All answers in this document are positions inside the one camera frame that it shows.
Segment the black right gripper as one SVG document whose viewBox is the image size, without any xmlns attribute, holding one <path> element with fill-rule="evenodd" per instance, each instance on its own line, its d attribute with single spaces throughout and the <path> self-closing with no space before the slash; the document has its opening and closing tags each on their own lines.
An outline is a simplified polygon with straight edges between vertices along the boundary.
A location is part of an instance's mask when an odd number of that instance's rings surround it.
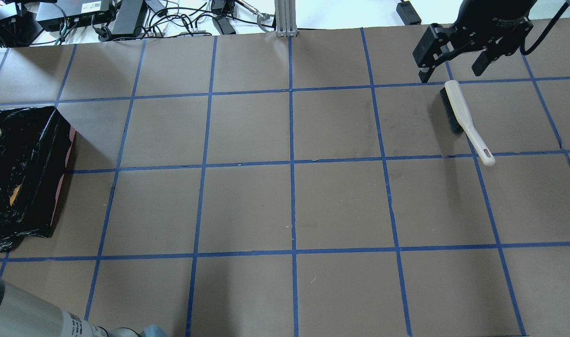
<svg viewBox="0 0 570 337">
<path fill-rule="evenodd" d="M 533 29 L 527 16 L 535 3 L 534 0 L 464 0 L 449 28 L 429 25 L 413 50 L 421 83 L 427 83 L 435 68 L 453 58 L 452 47 L 463 47 L 465 52 L 484 49 L 471 66 L 477 77 L 501 56 L 514 53 Z"/>
</svg>

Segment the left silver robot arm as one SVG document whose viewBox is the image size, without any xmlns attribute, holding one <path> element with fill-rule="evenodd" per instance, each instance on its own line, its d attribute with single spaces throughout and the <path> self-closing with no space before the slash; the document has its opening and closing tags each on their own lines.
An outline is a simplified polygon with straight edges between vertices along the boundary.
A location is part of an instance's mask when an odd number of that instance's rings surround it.
<svg viewBox="0 0 570 337">
<path fill-rule="evenodd" d="M 0 277 L 0 337 L 165 337 L 156 325 L 137 332 L 106 329 L 60 309 Z"/>
</svg>

